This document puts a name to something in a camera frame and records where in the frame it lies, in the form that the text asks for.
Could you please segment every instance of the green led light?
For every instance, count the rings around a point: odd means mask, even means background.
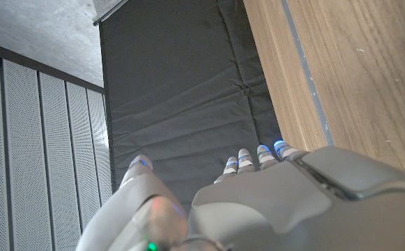
[[[154,243],[149,243],[148,251],[156,251],[158,247]]]

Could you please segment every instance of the concrete ceiling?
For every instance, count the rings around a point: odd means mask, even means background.
[[[0,46],[103,87],[92,0],[0,0]]]

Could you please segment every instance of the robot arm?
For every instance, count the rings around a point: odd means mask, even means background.
[[[77,250],[405,250],[405,173],[363,155],[275,142],[230,157],[188,219],[136,157]]]
[[[117,192],[86,226],[77,250],[169,250],[186,239],[184,212],[153,174],[148,157],[139,155]]]

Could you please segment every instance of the wood grain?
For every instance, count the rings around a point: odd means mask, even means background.
[[[405,1],[287,2],[335,146],[405,170]],[[312,114],[281,1],[245,3],[278,122]],[[300,123],[285,125],[283,137],[319,128],[314,118]],[[307,129],[302,136],[318,140]]]
[[[405,169],[405,1],[288,2],[335,145]]]
[[[283,139],[308,151],[326,146],[281,2],[244,4]]]

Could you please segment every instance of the gray padded mat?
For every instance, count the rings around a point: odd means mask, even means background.
[[[189,210],[229,156],[281,139],[242,1],[129,0],[100,37],[116,187],[142,153]]]

